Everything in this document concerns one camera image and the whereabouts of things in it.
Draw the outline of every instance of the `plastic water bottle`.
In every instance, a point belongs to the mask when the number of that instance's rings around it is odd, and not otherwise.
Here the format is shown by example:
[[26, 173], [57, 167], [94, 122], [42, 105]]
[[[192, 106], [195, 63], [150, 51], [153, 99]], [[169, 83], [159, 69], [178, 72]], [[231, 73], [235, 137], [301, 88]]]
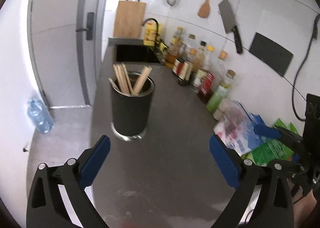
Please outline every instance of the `plastic water bottle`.
[[37, 131], [44, 134], [52, 130], [54, 119], [41, 100], [30, 99], [28, 101], [28, 116], [33, 121]]

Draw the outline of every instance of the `metal screw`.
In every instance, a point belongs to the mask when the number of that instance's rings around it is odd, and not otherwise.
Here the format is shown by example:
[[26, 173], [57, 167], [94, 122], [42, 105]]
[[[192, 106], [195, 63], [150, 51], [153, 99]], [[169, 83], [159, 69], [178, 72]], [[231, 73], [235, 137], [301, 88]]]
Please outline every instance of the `metal screw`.
[[44, 169], [45, 168], [45, 164], [44, 163], [41, 163], [39, 166], [38, 166], [39, 169]]
[[69, 166], [72, 166], [75, 162], [76, 162], [75, 159], [69, 159], [69, 160], [67, 161], [67, 163], [68, 163]]
[[252, 165], [252, 161], [250, 159], [245, 159], [244, 164], [246, 164], [247, 166], [251, 166]]
[[281, 167], [281, 165], [280, 164], [275, 164], [275, 168], [277, 169], [277, 170], [280, 170], [282, 167]]

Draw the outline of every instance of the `faucet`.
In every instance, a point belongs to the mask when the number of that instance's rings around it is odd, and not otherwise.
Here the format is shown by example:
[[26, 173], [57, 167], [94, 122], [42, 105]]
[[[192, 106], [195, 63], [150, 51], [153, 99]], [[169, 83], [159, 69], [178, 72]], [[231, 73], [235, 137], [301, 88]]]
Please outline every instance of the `faucet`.
[[156, 29], [156, 39], [155, 39], [155, 48], [157, 48], [158, 47], [158, 43], [157, 43], [157, 37], [158, 37], [158, 30], [159, 30], [159, 22], [156, 20], [156, 19], [154, 19], [154, 18], [148, 18], [148, 19], [146, 19], [143, 23], [142, 23], [142, 26], [144, 26], [146, 23], [147, 23], [147, 21], [154, 21], [154, 22], [156, 22], [156, 24], [157, 24], [157, 29]]

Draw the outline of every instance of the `white tiled wall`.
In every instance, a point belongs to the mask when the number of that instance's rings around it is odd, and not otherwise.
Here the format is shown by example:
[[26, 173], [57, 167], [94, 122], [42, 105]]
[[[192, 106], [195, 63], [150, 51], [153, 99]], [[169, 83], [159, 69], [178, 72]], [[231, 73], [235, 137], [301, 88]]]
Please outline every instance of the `white tiled wall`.
[[[107, 0], [103, 55], [108, 38], [112, 36], [118, 1]], [[303, 123], [295, 118], [292, 111], [291, 89], [295, 73], [308, 47], [313, 21], [320, 12], [315, 0], [229, 0], [245, 48], [243, 55], [236, 53], [233, 34], [224, 31], [218, 13], [218, 4], [222, 0], [210, 0], [211, 13], [206, 19], [197, 16], [204, 0], [178, 0], [172, 8], [166, 0], [141, 1], [147, 3], [145, 17], [154, 17], [163, 24], [162, 38], [166, 43], [170, 41], [177, 26], [182, 26], [186, 35], [195, 34], [198, 42], [204, 40], [216, 48], [212, 58], [214, 61], [221, 49], [228, 52], [227, 67], [237, 73], [235, 85], [230, 92], [232, 99], [241, 101], [248, 110], [260, 114], [269, 125], [280, 117], [285, 122], [293, 122], [302, 133]], [[285, 78], [247, 51], [255, 32], [293, 53]], [[315, 40], [295, 91], [296, 108], [301, 117], [304, 116], [307, 93], [320, 96], [319, 53], [320, 40]]]

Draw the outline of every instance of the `utensil holder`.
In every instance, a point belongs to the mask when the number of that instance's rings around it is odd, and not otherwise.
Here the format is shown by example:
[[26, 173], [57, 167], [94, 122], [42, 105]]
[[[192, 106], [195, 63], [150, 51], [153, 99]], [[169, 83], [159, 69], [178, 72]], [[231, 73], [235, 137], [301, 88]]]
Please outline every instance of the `utensil holder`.
[[[141, 75], [137, 72], [128, 72], [132, 86]], [[116, 90], [111, 84], [112, 118], [111, 128], [116, 137], [133, 141], [142, 139], [147, 129], [148, 116], [152, 102], [155, 84], [147, 78], [142, 91], [138, 96], [130, 96]]]

